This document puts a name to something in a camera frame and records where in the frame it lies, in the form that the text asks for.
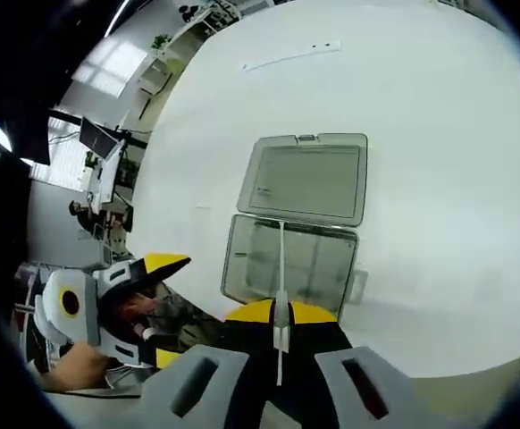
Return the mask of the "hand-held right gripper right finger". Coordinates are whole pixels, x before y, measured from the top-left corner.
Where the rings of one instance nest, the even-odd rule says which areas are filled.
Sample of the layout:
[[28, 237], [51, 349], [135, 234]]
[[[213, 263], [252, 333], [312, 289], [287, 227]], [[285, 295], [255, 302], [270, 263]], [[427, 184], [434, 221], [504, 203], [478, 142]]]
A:
[[367, 347], [352, 347], [331, 315], [292, 305], [290, 377], [304, 428], [418, 428], [412, 383]]

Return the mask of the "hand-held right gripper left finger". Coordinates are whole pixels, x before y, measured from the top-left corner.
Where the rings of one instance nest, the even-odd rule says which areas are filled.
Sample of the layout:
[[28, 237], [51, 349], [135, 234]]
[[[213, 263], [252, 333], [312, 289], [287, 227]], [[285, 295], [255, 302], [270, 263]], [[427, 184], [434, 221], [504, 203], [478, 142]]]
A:
[[233, 311], [211, 345], [157, 348], [142, 388], [144, 428], [259, 428], [277, 380], [273, 303]]

